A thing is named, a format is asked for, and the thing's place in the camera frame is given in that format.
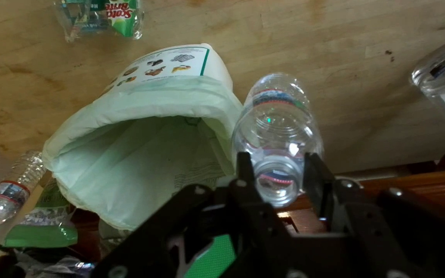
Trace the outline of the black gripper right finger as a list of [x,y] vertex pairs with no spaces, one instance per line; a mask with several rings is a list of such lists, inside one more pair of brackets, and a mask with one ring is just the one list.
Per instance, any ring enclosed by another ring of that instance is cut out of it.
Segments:
[[329,216],[333,212],[333,186],[336,177],[322,160],[319,154],[305,154],[305,177],[303,188],[320,216]]

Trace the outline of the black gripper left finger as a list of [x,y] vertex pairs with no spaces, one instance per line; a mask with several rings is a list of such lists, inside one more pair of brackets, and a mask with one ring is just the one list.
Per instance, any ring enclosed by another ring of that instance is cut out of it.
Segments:
[[255,205],[260,200],[255,189],[252,158],[246,151],[237,154],[235,195],[246,205]]

